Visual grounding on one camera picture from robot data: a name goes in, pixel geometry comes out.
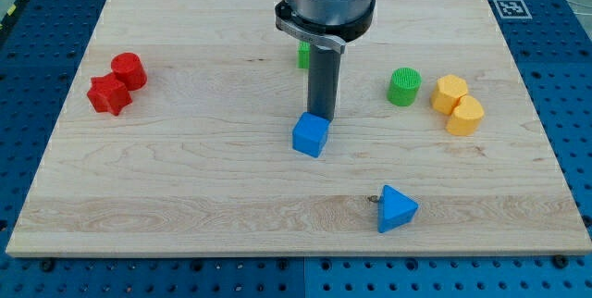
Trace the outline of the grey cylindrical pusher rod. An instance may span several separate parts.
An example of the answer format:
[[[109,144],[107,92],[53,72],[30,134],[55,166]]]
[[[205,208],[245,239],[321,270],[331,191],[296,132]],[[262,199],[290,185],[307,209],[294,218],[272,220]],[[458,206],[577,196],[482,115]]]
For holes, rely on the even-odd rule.
[[[311,45],[309,52],[307,111],[332,121],[339,85],[341,54]]]

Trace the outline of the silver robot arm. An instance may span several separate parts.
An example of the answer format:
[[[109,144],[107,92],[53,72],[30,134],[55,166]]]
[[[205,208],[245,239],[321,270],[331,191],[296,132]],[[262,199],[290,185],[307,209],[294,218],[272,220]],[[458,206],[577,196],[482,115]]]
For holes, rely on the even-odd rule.
[[[309,44],[307,112],[332,120],[341,56],[371,26],[376,0],[281,0],[276,27]]]

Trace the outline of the black clamp ring with lever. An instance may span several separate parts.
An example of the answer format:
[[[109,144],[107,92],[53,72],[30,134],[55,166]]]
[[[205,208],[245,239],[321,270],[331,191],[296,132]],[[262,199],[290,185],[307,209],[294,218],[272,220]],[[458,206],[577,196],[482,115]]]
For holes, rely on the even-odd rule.
[[[275,6],[276,28],[310,45],[344,54],[346,45],[365,34],[371,26],[376,0],[356,20],[341,25],[317,24],[298,16],[284,0]]]

